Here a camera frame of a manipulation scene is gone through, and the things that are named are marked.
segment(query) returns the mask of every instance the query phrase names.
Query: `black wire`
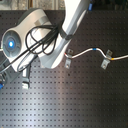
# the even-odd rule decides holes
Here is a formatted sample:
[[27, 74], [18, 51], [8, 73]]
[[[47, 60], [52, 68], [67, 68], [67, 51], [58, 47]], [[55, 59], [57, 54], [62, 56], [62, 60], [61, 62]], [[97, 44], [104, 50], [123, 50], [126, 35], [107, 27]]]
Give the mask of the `black wire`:
[[[57, 39], [57, 36], [58, 36], [58, 33], [59, 33], [59, 29], [58, 29], [58, 25], [42, 25], [42, 26], [37, 26], [37, 27], [34, 27], [32, 28], [26, 35], [25, 37], [25, 44], [26, 44], [26, 47], [27, 47], [27, 50], [25, 50], [23, 53], [21, 53], [18, 57], [16, 57], [10, 64], [8, 64], [3, 70], [0, 71], [0, 74], [2, 74], [3, 72], [5, 72], [15, 61], [17, 61], [20, 57], [22, 57], [24, 54], [26, 54], [28, 52], [28, 54], [23, 58], [23, 60], [20, 62], [20, 64], [18, 65], [18, 68], [17, 68], [17, 71], [23, 71], [28, 65], [31, 64], [31, 62], [37, 57], [35, 56], [32, 61], [28, 64], [28, 65], [25, 65], [25, 67], [23, 68], [19, 68], [20, 65], [26, 60], [26, 58], [28, 57], [28, 55], [30, 53], [32, 54], [40, 54], [40, 53], [44, 53], [46, 55], [50, 55], [52, 54], [52, 52], [54, 51], [55, 49], [55, 45], [56, 45], [56, 39]], [[42, 38], [41, 40], [37, 41], [33, 36], [32, 36], [32, 31], [36, 28], [42, 28], [42, 29], [50, 29], [51, 31], [44, 37]], [[27, 43], [27, 37], [28, 35], [30, 34], [30, 36], [32, 37], [32, 39], [36, 42], [35, 44], [33, 44], [32, 46], [28, 47], [28, 43]], [[53, 45], [53, 49], [49, 52], [49, 53], [45, 53], [45, 50], [51, 45], [51, 43], [54, 41], [54, 45]], [[42, 51], [36, 53], [35, 50], [36, 48], [38, 48], [40, 45], [42, 45]]]
[[[51, 29], [51, 31], [44, 37], [42, 38], [41, 40], [37, 41], [33, 35], [32, 35], [32, 31], [34, 29], [40, 29], [40, 28], [43, 28], [43, 29]], [[53, 51], [54, 51], [54, 48], [55, 48], [55, 44], [56, 44], [56, 38], [58, 36], [58, 33], [59, 33], [59, 30], [58, 30], [58, 26], [57, 25], [42, 25], [42, 26], [37, 26], [37, 27], [34, 27], [33, 29], [31, 29], [28, 33], [27, 33], [27, 36], [25, 38], [25, 44], [26, 44], [26, 47], [27, 49], [29, 49], [29, 52], [31, 52], [32, 54], [40, 54], [40, 53], [44, 53], [46, 55], [50, 55]], [[42, 44], [42, 51], [36, 53], [34, 50], [37, 48], [33, 48], [33, 49], [30, 49], [28, 47], [28, 42], [27, 42], [27, 37], [28, 35], [30, 34], [31, 38], [36, 42], [35, 44], [39, 44], [37, 45], [37, 47], [40, 46], [40, 43]], [[49, 53], [45, 53], [45, 50], [51, 45], [51, 43], [54, 41], [54, 45], [53, 45], [53, 49], [51, 50], [51, 52]]]

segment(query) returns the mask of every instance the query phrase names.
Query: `optical breadboard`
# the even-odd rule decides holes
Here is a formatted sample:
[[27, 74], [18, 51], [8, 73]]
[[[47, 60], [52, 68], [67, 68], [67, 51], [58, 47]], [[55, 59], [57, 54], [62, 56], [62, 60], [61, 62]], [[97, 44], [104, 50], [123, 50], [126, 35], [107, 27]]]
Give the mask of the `optical breadboard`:
[[[0, 11], [0, 39], [24, 12]], [[64, 11], [45, 12], [52, 24], [65, 16]], [[87, 12], [68, 49], [74, 55], [88, 48], [109, 49], [113, 57], [128, 54], [127, 19], [125, 11]], [[90, 51], [72, 59], [70, 69], [66, 57], [55, 69], [43, 69], [37, 58], [29, 90], [22, 89], [22, 74], [0, 90], [0, 127], [127, 128], [128, 59], [112, 61], [106, 70], [103, 60], [98, 51]]]

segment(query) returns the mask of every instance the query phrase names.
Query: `white cable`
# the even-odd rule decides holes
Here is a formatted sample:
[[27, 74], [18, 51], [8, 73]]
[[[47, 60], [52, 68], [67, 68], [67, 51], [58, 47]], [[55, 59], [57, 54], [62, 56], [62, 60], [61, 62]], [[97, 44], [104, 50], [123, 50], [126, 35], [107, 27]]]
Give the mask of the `white cable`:
[[124, 59], [124, 58], [128, 58], [128, 55], [121, 56], [121, 57], [116, 57], [116, 58], [112, 58], [112, 60], [121, 60], [121, 59]]
[[92, 50], [93, 50], [92, 48], [89, 48], [89, 49], [87, 49], [87, 50], [85, 50], [85, 51], [83, 51], [83, 52], [81, 52], [81, 53], [79, 53], [79, 54], [77, 54], [77, 55], [75, 55], [75, 56], [72, 56], [72, 58], [76, 58], [76, 57], [81, 56], [81, 55], [83, 55], [84, 53], [89, 52], [89, 51], [92, 51]]
[[69, 56], [65, 53], [65, 56], [68, 57], [68, 58], [76, 58], [76, 57], [78, 57], [78, 56], [83, 55], [84, 53], [89, 52], [89, 51], [99, 51], [99, 52], [103, 55], [103, 57], [104, 57], [104, 58], [107, 58], [108, 60], [121, 60], [121, 59], [124, 59], [124, 58], [128, 58], [128, 55], [122, 56], [122, 57], [116, 57], [116, 58], [108, 58], [108, 57], [103, 53], [103, 51], [102, 51], [101, 49], [99, 49], [99, 48], [89, 48], [89, 49], [87, 49], [87, 50], [85, 50], [85, 51], [83, 51], [83, 52], [81, 52], [81, 53], [79, 53], [79, 54], [77, 54], [77, 55], [75, 55], [75, 56], [72, 56], [72, 57], [69, 57]]

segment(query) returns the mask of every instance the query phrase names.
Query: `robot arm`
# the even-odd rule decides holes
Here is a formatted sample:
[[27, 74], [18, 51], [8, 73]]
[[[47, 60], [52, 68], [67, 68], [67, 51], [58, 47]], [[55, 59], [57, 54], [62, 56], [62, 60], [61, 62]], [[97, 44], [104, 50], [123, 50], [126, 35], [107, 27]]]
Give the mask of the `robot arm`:
[[[90, 0], [65, 0], [66, 16], [59, 30], [57, 40], [56, 42], [53, 40], [51, 45], [45, 50], [46, 53], [51, 51], [56, 43], [54, 51], [50, 55], [46, 55], [45, 53], [38, 54], [42, 68], [55, 68], [61, 62], [72, 36], [88, 9], [89, 2]], [[28, 65], [35, 58], [35, 55], [29, 53], [25, 45], [25, 37], [28, 31], [40, 25], [51, 25], [51, 23], [42, 9], [32, 9], [28, 10], [26, 14], [22, 16], [16, 27], [4, 33], [2, 38], [3, 52], [10, 63], [12, 63], [11, 66], [16, 72], [18, 72], [18, 65], [23, 60], [24, 62], [21, 67]], [[49, 32], [50, 30], [48, 29], [34, 29], [32, 32], [34, 39], [31, 38], [30, 34], [27, 36], [29, 47], [36, 44], [35, 40], [39, 42]], [[41, 49], [42, 46], [39, 46], [35, 51], [38, 52]]]

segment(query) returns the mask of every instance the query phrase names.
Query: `blue light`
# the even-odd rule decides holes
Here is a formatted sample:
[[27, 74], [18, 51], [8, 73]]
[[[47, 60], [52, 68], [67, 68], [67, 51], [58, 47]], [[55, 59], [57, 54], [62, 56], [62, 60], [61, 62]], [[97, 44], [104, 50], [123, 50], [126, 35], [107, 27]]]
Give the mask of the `blue light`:
[[8, 44], [9, 44], [9, 47], [10, 48], [13, 48], [14, 47], [14, 42], [13, 41], [10, 41]]

